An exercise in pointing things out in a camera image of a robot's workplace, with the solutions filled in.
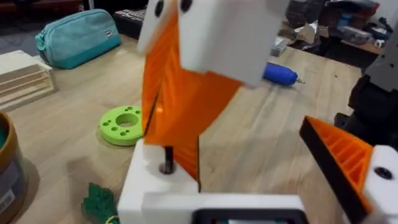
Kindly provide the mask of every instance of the metal rod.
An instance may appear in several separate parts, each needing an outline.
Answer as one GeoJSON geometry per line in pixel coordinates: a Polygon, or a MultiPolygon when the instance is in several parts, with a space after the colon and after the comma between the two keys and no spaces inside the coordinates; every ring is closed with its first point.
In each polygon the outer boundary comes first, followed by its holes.
{"type": "Polygon", "coordinates": [[[298,83],[305,83],[305,81],[303,81],[303,80],[300,79],[300,78],[297,78],[297,79],[296,79],[296,82],[298,82],[298,83]]]}
{"type": "Polygon", "coordinates": [[[174,172],[174,155],[173,147],[165,147],[165,162],[164,162],[164,174],[172,174],[174,172]]]}

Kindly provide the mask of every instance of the orange ribbed part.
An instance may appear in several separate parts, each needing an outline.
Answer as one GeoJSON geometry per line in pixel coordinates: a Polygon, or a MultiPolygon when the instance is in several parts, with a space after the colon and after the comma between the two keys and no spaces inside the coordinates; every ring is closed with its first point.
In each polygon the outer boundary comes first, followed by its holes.
{"type": "Polygon", "coordinates": [[[363,187],[373,147],[356,136],[319,119],[309,116],[305,119],[317,132],[362,203],[371,211],[371,205],[363,195],[363,187]]]}

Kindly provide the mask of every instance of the wooden crate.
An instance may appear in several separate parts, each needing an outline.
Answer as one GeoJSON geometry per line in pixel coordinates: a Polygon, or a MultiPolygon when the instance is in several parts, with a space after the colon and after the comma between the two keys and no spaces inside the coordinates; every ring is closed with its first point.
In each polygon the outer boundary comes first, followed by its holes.
{"type": "Polygon", "coordinates": [[[0,55],[0,110],[10,111],[56,92],[52,68],[21,50],[0,55]]]}

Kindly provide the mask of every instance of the wooden tabletop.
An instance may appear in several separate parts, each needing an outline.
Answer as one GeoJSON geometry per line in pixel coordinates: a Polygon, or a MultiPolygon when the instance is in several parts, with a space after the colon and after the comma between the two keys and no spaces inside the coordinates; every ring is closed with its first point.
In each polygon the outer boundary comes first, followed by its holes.
{"type": "MultiPolygon", "coordinates": [[[[144,57],[127,37],[123,45],[74,70],[57,71],[60,91],[11,111],[27,159],[29,191],[14,223],[86,223],[80,204],[89,182],[118,198],[132,147],[98,136],[111,108],[140,105],[144,57]]],[[[271,62],[295,70],[306,84],[263,81],[241,88],[200,138],[204,192],[299,194],[310,223],[339,223],[341,208],[299,137],[307,114],[333,122],[349,113],[358,68],[288,48],[271,62]]]]}

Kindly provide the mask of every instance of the blue tool handle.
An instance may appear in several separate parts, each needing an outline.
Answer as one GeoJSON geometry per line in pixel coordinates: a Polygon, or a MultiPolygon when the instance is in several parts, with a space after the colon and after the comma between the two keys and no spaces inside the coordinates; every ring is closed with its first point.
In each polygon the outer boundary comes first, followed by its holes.
{"type": "Polygon", "coordinates": [[[280,85],[293,85],[297,80],[297,73],[287,67],[267,63],[262,77],[280,85]]]}

